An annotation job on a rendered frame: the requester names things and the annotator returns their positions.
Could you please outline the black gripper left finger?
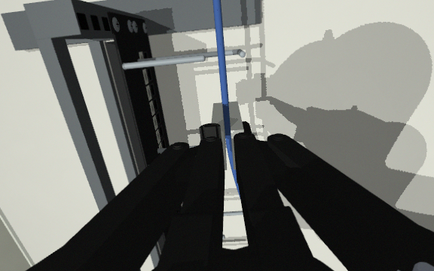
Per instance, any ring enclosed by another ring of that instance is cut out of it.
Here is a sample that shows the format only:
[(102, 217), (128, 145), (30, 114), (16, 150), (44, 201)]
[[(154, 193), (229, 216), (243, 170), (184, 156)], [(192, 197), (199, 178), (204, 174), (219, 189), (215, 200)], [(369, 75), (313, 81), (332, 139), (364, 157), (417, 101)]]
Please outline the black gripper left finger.
[(198, 146), (170, 145), (63, 247), (26, 271), (139, 271), (170, 222), (156, 271), (211, 271), (212, 247), (223, 240), (222, 102), (213, 103), (212, 123), (199, 130)]

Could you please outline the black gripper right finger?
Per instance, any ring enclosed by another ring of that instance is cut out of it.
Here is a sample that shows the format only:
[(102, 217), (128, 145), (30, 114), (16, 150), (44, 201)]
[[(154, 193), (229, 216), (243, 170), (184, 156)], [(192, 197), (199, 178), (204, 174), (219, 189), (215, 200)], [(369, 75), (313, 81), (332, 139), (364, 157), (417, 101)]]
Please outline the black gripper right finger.
[(433, 231), (289, 136), (257, 140), (238, 101), (228, 104), (246, 236), (260, 271), (319, 271), (278, 190), (348, 271), (434, 271)]

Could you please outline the blue cable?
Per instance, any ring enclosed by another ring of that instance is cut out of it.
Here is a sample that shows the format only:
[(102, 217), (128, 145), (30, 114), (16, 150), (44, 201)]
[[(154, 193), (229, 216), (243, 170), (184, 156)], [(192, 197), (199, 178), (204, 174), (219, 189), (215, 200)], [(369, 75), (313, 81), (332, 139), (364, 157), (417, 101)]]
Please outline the blue cable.
[(234, 181), (237, 187), (237, 191), (240, 196), (239, 187), (237, 184), (237, 173), (234, 169), (233, 164), (233, 154), (232, 154), (232, 144), (231, 144), (231, 125), (230, 125), (230, 115), (229, 115), (229, 100), (228, 100), (228, 82), (227, 82), (227, 72), (226, 72), (226, 62), (225, 62), (225, 44), (224, 44), (224, 34), (222, 25), (222, 6), (221, 0), (212, 0), (214, 19), (215, 19), (215, 35), (217, 43), (218, 61), (219, 61), (219, 77), (221, 85), (222, 94), (222, 107), (224, 115), (225, 124), (225, 141), (228, 150), (228, 158), (231, 164), (231, 171), (233, 173)]

